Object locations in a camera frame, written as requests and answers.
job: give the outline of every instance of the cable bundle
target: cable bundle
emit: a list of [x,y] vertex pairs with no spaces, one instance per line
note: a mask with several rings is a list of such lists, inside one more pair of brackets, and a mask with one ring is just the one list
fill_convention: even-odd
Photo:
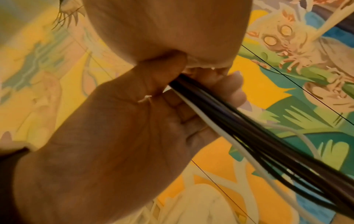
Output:
[[[210,127],[233,144],[302,217],[313,224],[322,223],[283,192],[269,174],[304,198],[354,219],[354,180],[321,162],[315,146],[304,135],[280,125],[262,124],[293,131],[304,140],[315,158],[278,138],[260,123],[245,116],[185,75],[172,81],[170,87]],[[317,196],[294,186],[279,171]]]

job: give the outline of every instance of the cartoon mural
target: cartoon mural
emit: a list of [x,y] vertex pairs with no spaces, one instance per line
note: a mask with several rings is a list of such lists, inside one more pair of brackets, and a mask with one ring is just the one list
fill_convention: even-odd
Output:
[[[254,0],[247,35],[230,72],[239,70],[244,77],[249,101],[241,112],[305,134],[323,162],[354,178],[351,16],[309,41],[342,2]],[[10,24],[0,23],[0,142],[28,141],[41,147],[99,84],[132,66],[101,41],[80,0],[32,3],[41,10],[23,13],[32,7],[25,0],[0,3],[0,11],[8,9],[2,15]],[[310,154],[293,133],[270,130]],[[277,184],[325,224],[346,223]],[[211,205],[220,195],[223,200],[217,200],[217,207],[224,207],[222,211],[213,206],[205,209],[193,199]],[[237,219],[247,224],[307,223],[223,138],[197,154],[156,200],[117,223],[170,223],[178,216],[188,223],[190,212],[198,214],[201,224],[210,223],[211,216],[215,223]]]

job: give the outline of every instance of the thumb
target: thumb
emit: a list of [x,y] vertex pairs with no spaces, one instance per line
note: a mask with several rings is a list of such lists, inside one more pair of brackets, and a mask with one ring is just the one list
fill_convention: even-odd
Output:
[[159,94],[184,70],[187,57],[182,52],[144,61],[122,76],[110,81],[120,98],[138,102],[145,96]]

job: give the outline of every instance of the yellow eye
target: yellow eye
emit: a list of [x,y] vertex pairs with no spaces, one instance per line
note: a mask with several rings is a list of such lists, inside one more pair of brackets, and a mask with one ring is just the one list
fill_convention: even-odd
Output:
[[292,29],[289,26],[282,26],[280,32],[284,36],[290,36],[292,34]]
[[270,36],[265,37],[263,40],[269,46],[274,46],[278,42],[275,37],[270,37]]

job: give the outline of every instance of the black sleeve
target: black sleeve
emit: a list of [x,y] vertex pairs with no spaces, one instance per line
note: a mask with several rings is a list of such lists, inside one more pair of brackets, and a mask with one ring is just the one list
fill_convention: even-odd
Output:
[[0,223],[25,224],[17,211],[13,197],[13,174],[17,161],[29,151],[19,150],[0,156]]

